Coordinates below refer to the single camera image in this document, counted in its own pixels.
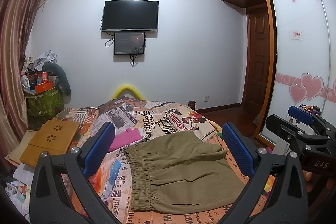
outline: dark wood floor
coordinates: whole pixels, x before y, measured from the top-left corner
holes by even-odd
[[[240,132],[246,137],[253,136],[256,130],[256,126],[253,124],[255,117],[240,107],[206,112],[202,113],[202,115],[207,119],[214,121],[221,127],[226,122],[233,122]]]

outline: curtain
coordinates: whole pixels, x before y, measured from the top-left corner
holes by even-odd
[[[0,153],[10,153],[27,130],[20,72],[40,0],[0,0]]]

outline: metal screw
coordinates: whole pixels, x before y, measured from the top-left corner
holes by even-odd
[[[266,150],[266,148],[261,147],[261,148],[258,149],[258,152],[259,152],[260,154],[266,154],[266,153],[267,153],[267,150]]]
[[[47,155],[48,155],[48,152],[47,151],[43,151],[43,152],[41,152],[40,157],[41,158],[45,158]]]
[[[295,153],[294,151],[291,151],[289,153],[289,155],[292,157],[292,158],[296,158],[297,157],[297,153]]]
[[[70,149],[70,153],[72,153],[72,154],[76,154],[78,152],[79,152],[79,147],[77,147],[77,146]]]

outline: television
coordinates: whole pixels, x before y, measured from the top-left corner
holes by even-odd
[[[145,53],[144,32],[114,33],[114,54],[115,55],[139,55]]]
[[[157,31],[159,2],[150,0],[105,1],[102,31]]]

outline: pink fabric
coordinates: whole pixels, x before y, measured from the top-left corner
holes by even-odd
[[[117,149],[119,149],[119,148],[121,148],[125,145],[128,145],[130,143],[136,142],[136,141],[141,140],[141,139],[142,138],[141,138],[139,129],[128,128],[126,131],[117,135],[114,138],[114,141],[109,148],[109,152],[117,150]]]

